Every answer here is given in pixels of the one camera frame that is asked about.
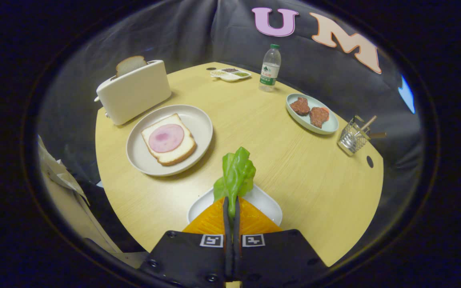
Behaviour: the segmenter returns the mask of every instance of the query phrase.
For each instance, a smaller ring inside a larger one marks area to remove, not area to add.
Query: plastic bottle
[[[259,80],[259,89],[265,92],[273,91],[275,82],[280,69],[280,52],[279,45],[271,44],[270,49],[264,55],[263,65],[261,67],[261,79]]]

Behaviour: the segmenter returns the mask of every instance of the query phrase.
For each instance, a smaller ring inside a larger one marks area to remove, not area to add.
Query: meat patty
[[[319,107],[313,107],[311,109],[311,114],[310,114],[311,124],[318,128],[321,128],[323,123],[328,120],[328,116],[329,114],[325,109],[319,108]]]
[[[307,104],[307,98],[304,97],[298,97],[298,100],[289,106],[291,106],[291,109],[293,109],[293,111],[295,111],[298,115],[302,116],[309,114],[309,111],[311,110]]]

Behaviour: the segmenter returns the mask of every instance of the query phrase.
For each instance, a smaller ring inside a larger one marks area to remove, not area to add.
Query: white toaster
[[[120,77],[113,76],[97,87],[97,98],[106,116],[122,125],[172,95],[165,64],[152,60],[147,65]]]

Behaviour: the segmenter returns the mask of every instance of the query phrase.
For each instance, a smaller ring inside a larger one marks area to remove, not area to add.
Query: green lettuce
[[[231,219],[236,215],[236,197],[243,197],[254,187],[256,168],[249,160],[250,152],[240,147],[236,153],[227,153],[223,157],[223,177],[213,185],[214,201],[229,198],[228,214]]]

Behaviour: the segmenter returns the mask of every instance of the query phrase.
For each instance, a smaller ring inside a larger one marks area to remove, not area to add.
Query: white plate
[[[258,208],[277,226],[280,226],[280,223],[282,222],[282,209],[280,209],[280,206],[275,202],[275,200],[262,191],[261,188],[254,184],[252,190],[250,190],[243,198]],[[200,213],[202,213],[207,207],[211,206],[213,202],[214,196],[212,194],[211,187],[209,191],[200,196],[194,204],[192,204],[190,209],[188,209],[188,224],[197,218],[197,216],[199,216]]]
[[[181,121],[190,129],[197,143],[197,148],[183,162],[172,166],[163,166],[149,153],[141,136],[141,131],[174,113],[179,114]],[[204,111],[189,105],[172,105],[152,111],[134,126],[129,134],[126,152],[131,165],[139,171],[148,175],[169,176],[185,171],[200,160],[207,151],[211,138],[212,122]]]
[[[311,124],[311,117],[309,115],[300,116],[291,108],[290,105],[293,102],[296,102],[298,100],[298,97],[306,98],[307,99],[307,104],[309,105],[309,108],[311,108],[311,109],[313,107],[325,107],[330,111],[329,120],[327,122],[323,123],[323,125],[321,126],[321,129]],[[298,123],[300,123],[300,125],[304,126],[305,128],[307,128],[307,129],[309,129],[309,130],[311,130],[311,131],[313,131],[315,133],[331,134],[331,133],[334,133],[335,131],[337,131],[337,129],[339,129],[339,121],[337,121],[337,117],[335,117],[332,110],[330,108],[328,108],[322,102],[320,102],[320,101],[318,101],[318,100],[316,100],[316,99],[314,99],[314,98],[312,98],[310,96],[299,94],[299,93],[292,93],[292,94],[287,95],[286,109],[289,112],[289,115],[291,115],[291,117],[293,117],[294,120],[296,120]]]
[[[238,80],[241,80],[241,79],[245,79],[245,78],[248,78],[251,76],[250,73],[248,73],[247,71],[243,71],[243,70],[240,70],[238,69],[238,71],[234,71],[234,72],[227,72],[227,71],[223,71],[223,69],[218,69],[218,70],[214,70],[214,71],[211,71],[210,74],[213,76],[213,77],[218,77],[222,80],[225,80],[227,82],[234,82],[234,81],[238,81]],[[222,74],[222,75],[214,75],[214,72],[215,71],[222,71],[222,72],[225,72],[225,74]],[[235,73],[247,73],[248,76],[238,76],[238,75],[235,75]]]

